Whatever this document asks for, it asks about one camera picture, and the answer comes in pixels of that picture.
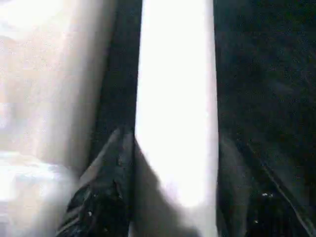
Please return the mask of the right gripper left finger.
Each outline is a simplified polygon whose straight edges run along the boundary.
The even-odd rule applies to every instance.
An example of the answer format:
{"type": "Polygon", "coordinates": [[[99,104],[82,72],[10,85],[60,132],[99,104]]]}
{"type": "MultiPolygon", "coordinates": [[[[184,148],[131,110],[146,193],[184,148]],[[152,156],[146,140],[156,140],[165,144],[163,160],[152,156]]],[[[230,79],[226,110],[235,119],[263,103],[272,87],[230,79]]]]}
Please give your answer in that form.
{"type": "Polygon", "coordinates": [[[56,235],[58,237],[126,237],[133,183],[134,136],[118,127],[79,179],[56,235]]]}

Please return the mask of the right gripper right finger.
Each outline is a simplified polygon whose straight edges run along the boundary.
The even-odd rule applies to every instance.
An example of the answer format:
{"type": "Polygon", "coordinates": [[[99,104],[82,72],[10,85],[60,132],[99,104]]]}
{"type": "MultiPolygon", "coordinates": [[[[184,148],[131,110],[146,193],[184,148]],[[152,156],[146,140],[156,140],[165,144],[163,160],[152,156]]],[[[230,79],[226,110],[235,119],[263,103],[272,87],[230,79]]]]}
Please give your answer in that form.
{"type": "Polygon", "coordinates": [[[217,227],[221,237],[310,237],[312,208],[290,162],[226,135],[219,140],[217,227]]]}

